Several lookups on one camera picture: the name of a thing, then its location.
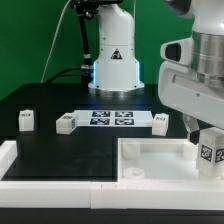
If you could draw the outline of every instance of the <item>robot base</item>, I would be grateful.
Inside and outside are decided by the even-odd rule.
[[[97,96],[110,97],[110,98],[124,98],[131,97],[136,95],[142,95],[144,93],[144,84],[140,84],[136,89],[127,90],[127,91],[109,91],[98,89],[94,85],[89,85],[89,93]]]

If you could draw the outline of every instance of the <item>white block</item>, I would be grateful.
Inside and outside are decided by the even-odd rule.
[[[224,131],[218,128],[201,130],[197,169],[208,177],[224,173]]]
[[[130,167],[124,170],[123,177],[128,179],[143,179],[145,178],[145,171],[138,167]]]
[[[65,113],[56,121],[57,134],[70,135],[78,126],[78,117],[76,113]]]
[[[34,130],[34,113],[33,110],[24,110],[19,113],[19,131]]]
[[[169,115],[156,114],[152,122],[152,135],[166,136],[169,125]]]
[[[140,157],[141,144],[136,140],[126,140],[122,144],[123,157],[125,159],[137,159]]]
[[[134,118],[136,126],[152,127],[152,113],[151,111],[134,111]]]
[[[185,159],[196,160],[198,155],[198,144],[194,145],[191,142],[186,142],[183,148],[183,156]]]
[[[17,157],[16,141],[5,141],[0,147],[0,180]]]

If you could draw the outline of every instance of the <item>black tabletop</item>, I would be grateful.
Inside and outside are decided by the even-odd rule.
[[[20,133],[19,111],[35,111],[35,131]],[[7,180],[117,180],[117,139],[150,138],[151,128],[78,127],[57,135],[55,121],[74,110],[150,110],[170,116],[166,138],[186,138],[182,114],[163,106],[157,85],[142,96],[110,99],[75,84],[28,84],[0,102],[0,144],[17,140],[18,157]],[[218,211],[0,209],[0,223],[224,223]]]
[[[34,132],[18,130],[19,111],[25,109],[35,112]],[[78,127],[69,136],[57,135],[56,120],[74,110],[166,112],[168,137],[186,134],[181,114],[161,105],[157,86],[146,86],[141,96],[111,99],[89,95],[81,85],[25,85],[0,103],[0,136],[16,138],[18,146],[18,157],[3,181],[117,181],[117,139],[151,137],[151,128],[116,127]]]

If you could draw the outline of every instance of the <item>green backdrop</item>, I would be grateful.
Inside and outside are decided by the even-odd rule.
[[[67,0],[0,1],[0,99],[26,83],[40,82],[55,28]],[[133,14],[134,0],[122,8]],[[162,0],[137,0],[136,58],[142,81],[157,83],[161,44],[191,35],[192,20],[178,18]],[[98,55],[97,19],[87,21],[94,59]],[[82,42],[75,11],[67,10],[46,78],[80,65]],[[79,82],[76,79],[65,79]]]

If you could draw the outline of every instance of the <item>white plastic tray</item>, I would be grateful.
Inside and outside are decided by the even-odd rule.
[[[0,182],[0,207],[224,210],[224,181],[197,179],[195,162],[182,157],[186,140],[135,139],[137,161],[122,158],[118,140],[118,182]],[[138,166],[146,178],[125,179]]]

